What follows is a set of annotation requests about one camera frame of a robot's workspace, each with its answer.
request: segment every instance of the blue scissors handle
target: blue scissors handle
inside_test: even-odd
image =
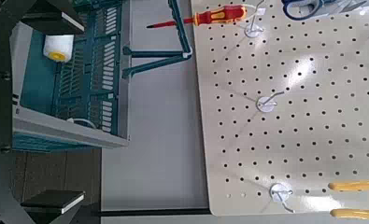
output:
[[[282,0],[283,3],[283,12],[287,17],[294,21],[304,21],[311,18],[318,10],[323,6],[323,0]],[[292,16],[288,9],[290,7],[306,7],[312,6],[312,11],[309,12],[308,15],[303,17],[294,17]]]

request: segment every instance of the white cable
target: white cable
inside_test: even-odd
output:
[[[70,118],[67,121],[72,122],[72,123],[75,123],[75,121],[82,121],[82,122],[85,122],[85,123],[91,125],[94,129],[97,129],[96,125],[94,125],[93,122],[91,122],[90,120],[87,120],[87,119],[73,119],[73,118]]]

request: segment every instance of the scissors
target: scissors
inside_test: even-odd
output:
[[[282,0],[283,3],[283,12],[284,14],[294,21],[304,21],[311,17],[313,17],[324,4],[333,3],[336,0]],[[290,7],[311,7],[309,14],[303,17],[294,17],[292,16],[288,9]]]
[[[328,13],[328,15],[333,15],[335,13],[340,12],[349,12],[351,10],[354,10],[363,4],[365,4],[367,1],[361,1],[360,3],[352,4],[354,0],[282,0],[283,3],[283,12],[284,14],[294,20],[294,21],[304,21],[307,20],[313,16],[319,15],[318,11],[326,5],[327,9],[333,8],[333,10]],[[288,11],[291,7],[298,7],[298,8],[304,8],[309,7],[309,13],[303,17],[295,17],[290,14]]]

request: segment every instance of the white paint roller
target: white paint roller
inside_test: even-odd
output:
[[[67,63],[73,54],[73,35],[47,35],[44,55],[58,63]]]

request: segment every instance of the wall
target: wall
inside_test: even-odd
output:
[[[190,1],[179,1],[183,16]],[[178,50],[167,0],[133,0],[133,49]],[[187,26],[192,38],[192,28]],[[134,59],[133,65],[150,60]],[[206,176],[195,60],[135,75],[127,148],[103,151],[104,210],[206,207]]]

